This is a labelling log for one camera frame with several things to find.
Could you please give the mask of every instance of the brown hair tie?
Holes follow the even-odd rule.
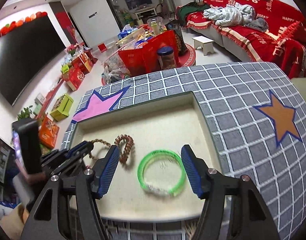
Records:
[[[120,148],[120,142],[125,140],[125,147],[124,147],[124,151],[123,153],[121,152],[121,148]],[[92,140],[91,143],[96,143],[96,142],[100,142],[100,143],[103,143],[104,145],[108,146],[108,147],[111,147],[111,144],[108,143],[107,141],[104,141],[102,139],[95,139],[95,140]],[[115,139],[115,142],[114,144],[116,146],[118,146],[118,148],[120,149],[120,163],[122,164],[125,164],[129,155],[130,155],[130,152],[131,152],[131,149],[134,145],[134,142],[133,142],[133,138],[129,135],[123,135],[121,134],[121,136],[117,136],[117,138]],[[91,153],[89,153],[89,157],[92,158],[92,159],[95,159],[94,156],[92,156]]]
[[[122,140],[125,140],[125,147],[124,147],[123,154],[120,150],[120,163],[125,164],[131,152],[131,148],[134,145],[134,142],[131,136],[126,135],[126,134],[125,135],[121,134],[121,136],[118,136],[114,142],[114,144],[117,145],[119,149],[120,149],[120,142]]]

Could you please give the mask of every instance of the yellow box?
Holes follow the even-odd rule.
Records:
[[[50,115],[56,120],[61,121],[69,116],[69,111],[74,100],[68,95],[62,95],[55,103]]]

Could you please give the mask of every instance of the glass jar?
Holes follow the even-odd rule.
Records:
[[[162,70],[176,68],[174,51],[172,47],[162,47],[158,49],[157,55]]]

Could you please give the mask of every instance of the wooden tray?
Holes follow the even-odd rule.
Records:
[[[108,193],[97,200],[101,217],[112,220],[162,222],[197,217],[204,201],[192,191],[188,179],[176,197],[161,198],[144,192],[137,179],[142,158],[157,149],[168,149],[180,155],[184,144],[191,145],[197,157],[209,167],[221,171],[218,155],[204,115],[192,92],[168,96],[118,109],[78,122],[71,147],[83,140],[103,139],[114,143],[118,135],[127,134],[134,140],[128,166],[117,166]],[[94,144],[93,155],[104,157],[107,147]],[[86,156],[86,165],[95,162]],[[174,185],[180,175],[177,165],[159,161],[148,169],[146,179],[159,186]],[[71,207],[76,208],[75,198]]]

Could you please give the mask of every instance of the red round rug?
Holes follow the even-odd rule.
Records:
[[[189,44],[185,45],[188,48],[188,51],[184,55],[179,56],[179,64],[177,67],[190,67],[195,64],[196,52],[194,48]]]

